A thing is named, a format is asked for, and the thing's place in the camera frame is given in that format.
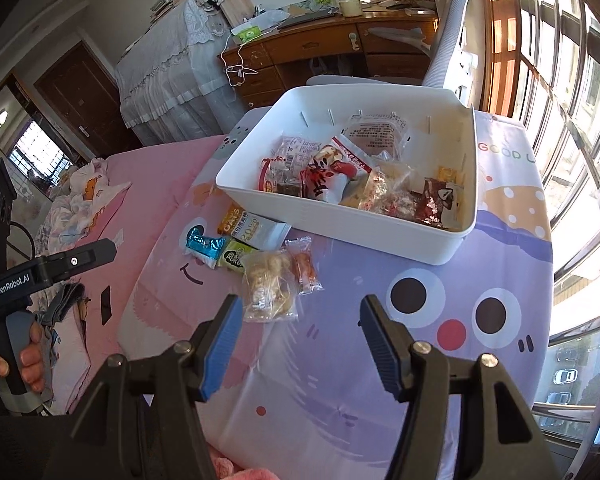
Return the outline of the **orange white oats bar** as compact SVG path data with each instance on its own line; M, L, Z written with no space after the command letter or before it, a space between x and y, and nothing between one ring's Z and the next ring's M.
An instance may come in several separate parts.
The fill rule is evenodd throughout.
M277 250L291 230L291 225L246 211L231 204L218 226L220 235L230 236L257 250Z

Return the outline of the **red white noodle snack packet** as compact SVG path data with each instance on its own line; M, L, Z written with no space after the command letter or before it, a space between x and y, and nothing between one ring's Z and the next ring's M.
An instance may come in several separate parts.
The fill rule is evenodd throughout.
M282 136L270 157L261 162L258 190L261 192L302 195L301 171L309 165L322 144L298 136Z

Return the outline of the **white plastic storage bin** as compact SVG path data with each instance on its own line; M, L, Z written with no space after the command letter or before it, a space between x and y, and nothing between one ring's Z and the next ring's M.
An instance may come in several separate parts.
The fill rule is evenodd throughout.
M215 178L246 211L441 266L477 217L476 113L446 89L284 93Z

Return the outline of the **blueberry bread packet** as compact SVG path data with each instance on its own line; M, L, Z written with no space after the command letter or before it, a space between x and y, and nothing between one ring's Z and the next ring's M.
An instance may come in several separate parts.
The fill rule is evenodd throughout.
M412 170L373 169L366 177L350 182L343 192L340 205L372 211L373 204L388 192L411 191Z

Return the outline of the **clear packet printed label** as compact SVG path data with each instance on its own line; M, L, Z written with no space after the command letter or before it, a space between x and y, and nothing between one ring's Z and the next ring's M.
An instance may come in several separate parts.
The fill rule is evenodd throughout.
M400 159L411 141L410 126L396 113L353 114L341 133L370 156Z

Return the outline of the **dark wooden door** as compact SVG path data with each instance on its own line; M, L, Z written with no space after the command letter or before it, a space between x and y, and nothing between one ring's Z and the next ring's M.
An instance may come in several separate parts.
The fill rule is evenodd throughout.
M142 146L122 120L117 86L82 41L58 58L34 88L96 156Z

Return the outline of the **clear bag colourful candy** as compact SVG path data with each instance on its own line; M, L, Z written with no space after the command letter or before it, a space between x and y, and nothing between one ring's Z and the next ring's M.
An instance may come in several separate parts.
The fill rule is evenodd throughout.
M380 196L373 204L372 211L383 216L413 221L422 194L412 191L388 192Z

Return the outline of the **metal window guard bars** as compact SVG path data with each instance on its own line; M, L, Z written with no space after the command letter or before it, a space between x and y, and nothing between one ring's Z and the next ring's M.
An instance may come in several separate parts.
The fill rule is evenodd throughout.
M527 129L553 243L533 414L566 479L600 479L600 14L592 0L489 0L486 102Z

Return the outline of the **small orange snack sachet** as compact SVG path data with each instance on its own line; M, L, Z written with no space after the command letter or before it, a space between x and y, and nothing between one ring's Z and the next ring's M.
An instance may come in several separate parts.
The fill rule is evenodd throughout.
M314 266L312 238L302 236L294 240L286 240L285 248L291 258L292 272L299 287L299 294L309 295L323 290L323 284Z

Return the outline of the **crumpled clothes pile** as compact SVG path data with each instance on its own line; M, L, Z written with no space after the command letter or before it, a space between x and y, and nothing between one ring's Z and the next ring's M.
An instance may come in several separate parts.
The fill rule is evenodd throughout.
M35 255L46 256L76 246L95 231L98 218L116 198L132 185L112 184L105 159L94 158L72 170L65 191L52 201L50 211L34 238Z

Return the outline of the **wooden desk with drawers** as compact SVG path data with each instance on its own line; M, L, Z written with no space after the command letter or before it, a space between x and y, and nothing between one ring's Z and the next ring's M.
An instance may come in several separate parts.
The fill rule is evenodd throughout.
M357 24L406 21L422 25L426 34L437 28L438 18L421 10L366 11L358 18L321 20L276 30L243 47L220 54L221 66L246 107L275 103L286 91L303 86L311 70L330 68L347 74L363 73L365 54Z

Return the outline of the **clear bag pale pastry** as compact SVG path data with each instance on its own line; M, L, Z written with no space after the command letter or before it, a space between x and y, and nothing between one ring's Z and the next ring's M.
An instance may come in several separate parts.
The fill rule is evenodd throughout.
M269 323L298 318L298 283L286 250L250 252L242 257L244 320Z

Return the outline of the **green pineapple cake packet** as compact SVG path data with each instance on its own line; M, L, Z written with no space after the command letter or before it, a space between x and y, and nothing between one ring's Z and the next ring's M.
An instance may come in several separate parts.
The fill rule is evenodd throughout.
M218 260L218 266L239 274L243 274L245 272L245 268L242 264L242 258L256 251L256 248L253 248L241 242L240 240L235 240L233 237L229 237L223 251L221 252Z

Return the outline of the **white lace covered piano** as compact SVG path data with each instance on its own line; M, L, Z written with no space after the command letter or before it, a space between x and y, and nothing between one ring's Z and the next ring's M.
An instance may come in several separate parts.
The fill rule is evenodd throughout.
M149 146L227 134L246 108L220 54L230 28L219 11L183 0L122 56L114 76L126 128Z

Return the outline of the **blue foil snack packet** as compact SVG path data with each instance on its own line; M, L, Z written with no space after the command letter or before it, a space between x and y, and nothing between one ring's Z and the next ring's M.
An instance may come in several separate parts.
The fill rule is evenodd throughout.
M185 239L185 248L210 269L214 269L218 265L227 244L227 236L204 235L204 228L200 224L192 226Z

